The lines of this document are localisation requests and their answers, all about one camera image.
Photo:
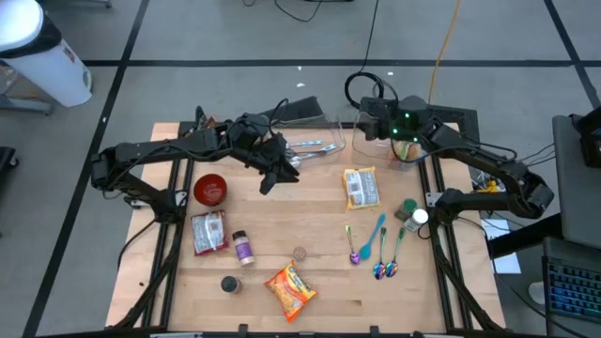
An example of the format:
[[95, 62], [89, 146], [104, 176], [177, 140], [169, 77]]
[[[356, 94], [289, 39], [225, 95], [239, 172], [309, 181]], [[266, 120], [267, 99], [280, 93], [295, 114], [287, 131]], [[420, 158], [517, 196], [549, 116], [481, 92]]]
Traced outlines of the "grey metal cart base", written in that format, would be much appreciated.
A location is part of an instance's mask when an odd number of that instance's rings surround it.
[[10, 97], [0, 94], [0, 110], [15, 110], [51, 115], [54, 107], [51, 103], [37, 97]]

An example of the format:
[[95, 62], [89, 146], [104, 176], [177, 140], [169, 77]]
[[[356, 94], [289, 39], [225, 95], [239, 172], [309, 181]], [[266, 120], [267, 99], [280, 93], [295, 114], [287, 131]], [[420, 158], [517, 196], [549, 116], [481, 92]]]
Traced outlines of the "teal plastic spoon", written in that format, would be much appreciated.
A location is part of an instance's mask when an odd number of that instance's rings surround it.
[[380, 230], [380, 228], [383, 226], [384, 222], [386, 219], [386, 215], [384, 213], [381, 213], [378, 217], [378, 221], [370, 235], [370, 238], [366, 241], [366, 243], [360, 248], [359, 251], [359, 255], [360, 255], [360, 259], [361, 260], [367, 260], [370, 258], [371, 253], [372, 253], [372, 244], [373, 241], [376, 237], [376, 235], [378, 234], [378, 231]]

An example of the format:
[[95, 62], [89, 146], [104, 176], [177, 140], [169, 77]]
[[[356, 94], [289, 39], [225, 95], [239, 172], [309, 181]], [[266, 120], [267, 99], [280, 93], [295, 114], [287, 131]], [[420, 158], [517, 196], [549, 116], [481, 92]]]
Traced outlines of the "red bowl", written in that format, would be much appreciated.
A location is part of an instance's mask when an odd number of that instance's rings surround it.
[[226, 181], [217, 174], [204, 175], [198, 178], [193, 186], [193, 197], [198, 203], [207, 207], [220, 205], [226, 195]]

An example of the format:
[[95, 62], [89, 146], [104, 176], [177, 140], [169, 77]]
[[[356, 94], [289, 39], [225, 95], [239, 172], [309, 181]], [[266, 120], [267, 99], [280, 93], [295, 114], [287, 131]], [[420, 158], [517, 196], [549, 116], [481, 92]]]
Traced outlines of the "yellow ramen noodle packet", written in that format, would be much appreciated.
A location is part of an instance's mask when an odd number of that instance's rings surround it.
[[346, 169], [343, 173], [343, 182], [348, 210], [380, 205], [375, 167]]

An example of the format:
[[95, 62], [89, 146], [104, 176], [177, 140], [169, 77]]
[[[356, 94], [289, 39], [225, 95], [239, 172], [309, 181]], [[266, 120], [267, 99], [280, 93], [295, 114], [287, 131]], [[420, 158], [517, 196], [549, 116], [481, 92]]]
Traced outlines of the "red ramen noodle packet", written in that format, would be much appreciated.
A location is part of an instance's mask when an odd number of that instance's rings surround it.
[[225, 232], [225, 212], [215, 210], [191, 217], [194, 254], [204, 255], [229, 246]]

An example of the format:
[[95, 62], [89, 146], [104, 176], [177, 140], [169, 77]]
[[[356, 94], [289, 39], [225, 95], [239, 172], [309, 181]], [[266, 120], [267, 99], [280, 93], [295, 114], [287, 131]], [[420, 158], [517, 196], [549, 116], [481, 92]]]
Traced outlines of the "white computer mouse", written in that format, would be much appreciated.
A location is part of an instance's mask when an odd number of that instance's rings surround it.
[[533, 282], [528, 286], [528, 293], [530, 298], [539, 305], [545, 305], [545, 286], [542, 281]]

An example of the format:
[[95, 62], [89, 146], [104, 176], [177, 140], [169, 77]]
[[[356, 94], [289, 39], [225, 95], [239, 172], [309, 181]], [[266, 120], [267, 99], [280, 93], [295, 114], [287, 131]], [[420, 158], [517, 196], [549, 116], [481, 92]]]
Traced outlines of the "white trash can black liner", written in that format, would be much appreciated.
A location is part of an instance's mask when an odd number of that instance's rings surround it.
[[64, 107], [92, 98], [92, 74], [36, 0], [0, 0], [0, 61]]

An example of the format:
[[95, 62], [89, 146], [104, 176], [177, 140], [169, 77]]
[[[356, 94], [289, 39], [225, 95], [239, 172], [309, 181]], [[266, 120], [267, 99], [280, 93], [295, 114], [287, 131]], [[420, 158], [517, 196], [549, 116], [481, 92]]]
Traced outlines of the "orange ramen noodle packet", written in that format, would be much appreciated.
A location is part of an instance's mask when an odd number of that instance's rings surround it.
[[280, 302], [288, 323], [292, 323], [308, 302], [317, 296], [317, 291], [299, 275], [294, 261], [264, 282], [264, 286]]

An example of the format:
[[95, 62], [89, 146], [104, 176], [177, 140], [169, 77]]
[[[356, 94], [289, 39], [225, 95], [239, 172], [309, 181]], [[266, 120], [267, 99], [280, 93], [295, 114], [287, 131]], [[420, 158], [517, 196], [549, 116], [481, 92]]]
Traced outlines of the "green lid glass jar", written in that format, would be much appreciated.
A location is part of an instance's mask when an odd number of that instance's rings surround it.
[[394, 217], [401, 222], [406, 221], [412, 213], [418, 208], [418, 203], [412, 198], [406, 198], [394, 213]]

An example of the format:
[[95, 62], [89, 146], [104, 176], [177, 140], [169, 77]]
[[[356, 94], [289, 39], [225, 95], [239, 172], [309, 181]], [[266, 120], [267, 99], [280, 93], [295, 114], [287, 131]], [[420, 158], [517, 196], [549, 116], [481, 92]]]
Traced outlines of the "black chair caster base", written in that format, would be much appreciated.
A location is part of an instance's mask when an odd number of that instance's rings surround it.
[[0, 171], [12, 169], [19, 165], [16, 149], [9, 146], [0, 146]]

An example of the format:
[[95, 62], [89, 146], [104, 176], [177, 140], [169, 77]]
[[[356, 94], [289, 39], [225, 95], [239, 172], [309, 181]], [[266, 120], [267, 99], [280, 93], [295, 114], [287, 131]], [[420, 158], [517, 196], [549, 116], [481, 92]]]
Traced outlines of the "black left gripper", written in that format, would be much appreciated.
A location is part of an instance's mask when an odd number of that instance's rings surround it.
[[264, 178], [259, 191], [266, 195], [276, 183], [299, 182], [299, 171], [289, 163], [285, 155], [286, 147], [282, 136], [276, 136], [250, 149], [241, 151], [241, 161], [256, 169]]

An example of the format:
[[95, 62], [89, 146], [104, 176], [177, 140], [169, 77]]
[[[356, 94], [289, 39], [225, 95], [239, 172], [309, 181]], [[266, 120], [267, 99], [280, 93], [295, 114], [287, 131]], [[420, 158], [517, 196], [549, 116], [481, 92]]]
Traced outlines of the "purple label spice jar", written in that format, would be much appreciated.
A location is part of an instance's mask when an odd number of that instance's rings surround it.
[[240, 264], [244, 266], [252, 265], [255, 262], [250, 240], [244, 230], [239, 230], [232, 234], [236, 256]]

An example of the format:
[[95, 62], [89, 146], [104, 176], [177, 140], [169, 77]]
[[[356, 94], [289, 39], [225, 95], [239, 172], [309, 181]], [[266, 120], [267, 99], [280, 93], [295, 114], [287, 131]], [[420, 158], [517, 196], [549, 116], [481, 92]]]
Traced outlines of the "iridescent rainbow spoon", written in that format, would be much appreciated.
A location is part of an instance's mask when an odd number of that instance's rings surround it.
[[379, 236], [379, 254], [378, 254], [378, 262], [375, 264], [373, 268], [373, 275], [377, 280], [381, 280], [385, 275], [385, 265], [383, 262], [384, 248], [387, 236], [387, 229], [382, 226], [380, 229]]
[[385, 275], [388, 278], [392, 278], [398, 271], [397, 256], [399, 254], [400, 247], [401, 247], [403, 238], [405, 236], [405, 233], [406, 233], [406, 229], [404, 227], [401, 227], [399, 230], [398, 236], [397, 236], [395, 249], [394, 249], [394, 253], [393, 253], [393, 259], [386, 265]]

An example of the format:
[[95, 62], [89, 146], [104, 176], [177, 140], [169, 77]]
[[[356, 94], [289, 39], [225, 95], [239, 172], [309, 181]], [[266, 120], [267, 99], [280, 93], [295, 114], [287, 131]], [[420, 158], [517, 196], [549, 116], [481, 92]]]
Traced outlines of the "iridescent spoon purple bowl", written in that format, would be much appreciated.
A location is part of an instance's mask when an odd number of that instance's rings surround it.
[[353, 246], [351, 226], [350, 225], [346, 225], [345, 229], [346, 229], [347, 240], [348, 240], [349, 249], [350, 249], [349, 260], [350, 260], [350, 262], [351, 262], [352, 265], [359, 265], [360, 261], [361, 261], [361, 258], [359, 256], [359, 254], [355, 251], [354, 246]]

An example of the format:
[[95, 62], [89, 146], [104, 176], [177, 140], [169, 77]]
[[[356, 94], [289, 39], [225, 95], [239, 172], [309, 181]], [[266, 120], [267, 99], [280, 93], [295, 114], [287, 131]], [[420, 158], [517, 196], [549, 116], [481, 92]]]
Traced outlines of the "black desk device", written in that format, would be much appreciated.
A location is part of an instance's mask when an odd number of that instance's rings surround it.
[[580, 134], [580, 148], [589, 167], [601, 168], [601, 106], [586, 115], [570, 115], [574, 129]]

